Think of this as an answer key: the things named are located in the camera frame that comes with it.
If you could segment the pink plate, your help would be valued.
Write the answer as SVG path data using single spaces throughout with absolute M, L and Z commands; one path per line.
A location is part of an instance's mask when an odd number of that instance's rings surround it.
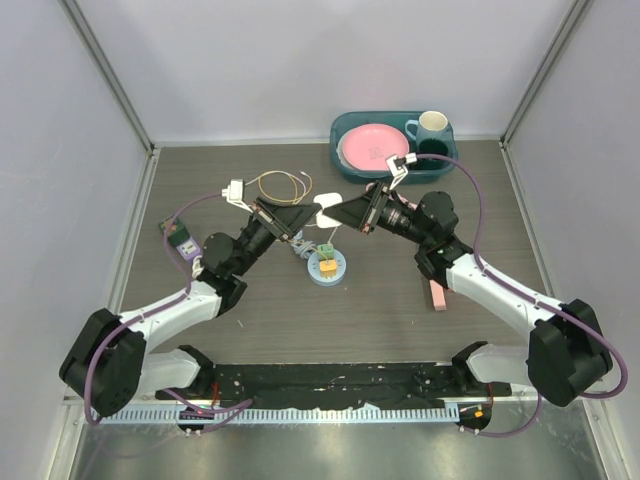
M 366 172 L 387 171 L 386 159 L 404 156 L 409 149 L 409 141 L 400 130 L 380 123 L 355 127 L 338 143 L 342 159 L 352 168 Z

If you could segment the pink power strip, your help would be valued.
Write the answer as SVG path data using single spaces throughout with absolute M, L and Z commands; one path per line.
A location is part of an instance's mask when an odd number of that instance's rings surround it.
M 430 280 L 429 288 L 431 293 L 432 305 L 435 311 L 446 311 L 447 303 L 445 289 L 437 282 Z

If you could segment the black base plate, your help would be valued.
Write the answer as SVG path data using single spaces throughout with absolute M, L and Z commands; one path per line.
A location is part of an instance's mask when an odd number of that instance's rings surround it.
M 458 365 L 427 363 L 218 364 L 188 400 L 246 399 L 254 409 L 440 408 L 446 398 L 508 397 L 507 383 L 483 384 Z

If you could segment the light blue mug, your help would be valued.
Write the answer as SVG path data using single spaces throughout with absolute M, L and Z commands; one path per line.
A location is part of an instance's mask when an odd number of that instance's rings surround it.
M 449 120 L 442 112 L 429 110 L 421 113 L 417 119 L 407 120 L 404 132 L 410 140 L 419 145 L 427 140 L 443 141 L 449 126 Z

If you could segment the dark green mug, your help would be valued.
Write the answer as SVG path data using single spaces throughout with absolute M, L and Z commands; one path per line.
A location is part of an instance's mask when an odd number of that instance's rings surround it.
M 435 154 L 449 156 L 449 149 L 445 142 L 437 139 L 424 139 L 417 145 L 417 154 Z M 422 158 L 418 160 L 419 170 L 439 170 L 447 166 L 447 162 L 439 158 Z

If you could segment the dark green cube socket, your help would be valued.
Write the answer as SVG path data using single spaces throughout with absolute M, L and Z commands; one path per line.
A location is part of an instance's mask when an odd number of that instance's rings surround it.
M 172 219 L 171 216 L 167 217 L 158 223 L 158 229 L 162 235 L 167 236 L 167 242 L 173 248 L 176 248 L 191 237 L 187 227 L 179 217 L 175 219 Z

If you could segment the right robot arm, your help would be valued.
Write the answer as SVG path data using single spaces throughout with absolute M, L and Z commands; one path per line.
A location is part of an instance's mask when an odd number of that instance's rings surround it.
M 459 219 L 447 193 L 429 192 L 410 207 L 377 182 L 323 213 L 364 234 L 382 228 L 415 243 L 414 259 L 426 279 L 473 300 L 526 340 L 524 347 L 477 342 L 462 351 L 462 363 L 451 371 L 460 393 L 472 395 L 493 382 L 518 384 L 565 407 L 612 369 L 594 310 L 581 300 L 563 303 L 540 294 L 493 269 L 456 236 Z

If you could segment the white square charger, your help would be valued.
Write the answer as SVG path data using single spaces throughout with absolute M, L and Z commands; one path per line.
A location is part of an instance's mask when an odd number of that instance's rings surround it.
M 335 206 L 343 201 L 342 195 L 337 192 L 318 194 L 313 198 L 313 202 L 319 204 L 321 209 L 316 213 L 316 225 L 320 229 L 336 228 L 341 225 L 337 220 L 328 217 L 325 210 L 328 207 Z

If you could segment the green charger plug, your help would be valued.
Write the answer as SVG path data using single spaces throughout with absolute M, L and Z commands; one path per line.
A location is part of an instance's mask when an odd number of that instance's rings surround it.
M 317 246 L 317 255 L 321 261 L 330 261 L 335 258 L 334 246 L 331 243 L 319 244 Z

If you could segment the round blue power strip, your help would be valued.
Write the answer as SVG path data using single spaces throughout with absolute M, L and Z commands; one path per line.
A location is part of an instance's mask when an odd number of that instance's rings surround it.
M 346 274 L 347 262 L 344 255 L 338 250 L 334 251 L 334 260 L 336 269 L 333 272 L 333 276 L 324 276 L 320 268 L 324 260 L 320 260 L 317 253 L 312 253 L 307 259 L 307 271 L 310 279 L 315 284 L 323 287 L 331 287 L 339 284 Z

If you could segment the teal plastic bin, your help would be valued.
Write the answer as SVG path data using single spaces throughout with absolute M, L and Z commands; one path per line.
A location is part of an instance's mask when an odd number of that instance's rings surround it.
M 349 182 L 389 179 L 392 155 L 426 154 L 409 166 L 406 182 L 432 183 L 453 169 L 441 158 L 458 158 L 454 129 L 447 116 L 428 111 L 356 111 L 337 117 L 330 128 L 330 161 Z

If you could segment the purple power strip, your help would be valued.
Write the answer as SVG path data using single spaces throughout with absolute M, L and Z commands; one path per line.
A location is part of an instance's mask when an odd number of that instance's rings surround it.
M 201 254 L 200 246 L 192 237 L 179 244 L 176 250 L 187 262 L 193 261 Z

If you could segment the yellow charger plug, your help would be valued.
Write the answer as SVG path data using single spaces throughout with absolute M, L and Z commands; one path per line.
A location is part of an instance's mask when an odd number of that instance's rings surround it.
M 337 276 L 338 265 L 335 259 L 330 261 L 319 262 L 320 277 L 324 280 L 329 280 Z

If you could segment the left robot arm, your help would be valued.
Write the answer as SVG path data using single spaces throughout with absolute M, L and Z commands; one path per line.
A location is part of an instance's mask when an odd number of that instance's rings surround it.
M 200 269 L 187 274 L 182 290 L 137 310 L 92 313 L 59 370 L 60 379 L 81 396 L 87 422 L 98 424 L 147 391 L 178 388 L 190 398 L 205 397 L 213 385 L 208 359 L 192 348 L 168 354 L 155 348 L 233 309 L 247 288 L 242 276 L 320 210 L 318 203 L 281 205 L 257 198 L 237 237 L 216 232 L 205 240 Z

